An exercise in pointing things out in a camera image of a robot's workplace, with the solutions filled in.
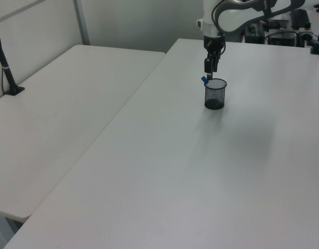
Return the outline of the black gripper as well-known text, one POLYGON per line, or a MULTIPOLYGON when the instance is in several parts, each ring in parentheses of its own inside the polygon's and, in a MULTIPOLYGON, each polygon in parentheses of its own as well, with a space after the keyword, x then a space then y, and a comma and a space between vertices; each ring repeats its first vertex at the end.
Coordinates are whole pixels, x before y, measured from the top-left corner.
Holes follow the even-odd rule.
POLYGON ((204 60, 204 72, 207 79, 212 79, 213 72, 217 72, 218 70, 221 51, 225 47, 225 36, 203 36, 203 45, 208 52, 204 60))

